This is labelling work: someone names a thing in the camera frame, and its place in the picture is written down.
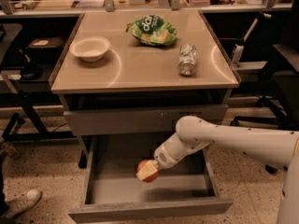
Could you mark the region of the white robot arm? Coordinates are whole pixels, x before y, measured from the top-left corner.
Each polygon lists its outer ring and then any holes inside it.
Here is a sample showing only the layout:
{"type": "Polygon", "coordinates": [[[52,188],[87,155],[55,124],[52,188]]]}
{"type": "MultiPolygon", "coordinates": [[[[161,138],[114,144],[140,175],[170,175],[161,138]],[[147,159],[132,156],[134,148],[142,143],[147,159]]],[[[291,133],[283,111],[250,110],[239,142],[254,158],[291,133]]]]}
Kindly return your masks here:
{"type": "Polygon", "coordinates": [[[154,158],[138,164],[136,176],[151,182],[160,170],[174,167],[211,144],[286,168],[277,224],[299,224],[299,132],[223,126],[185,116],[178,120],[174,134],[155,150],[154,158]]]}

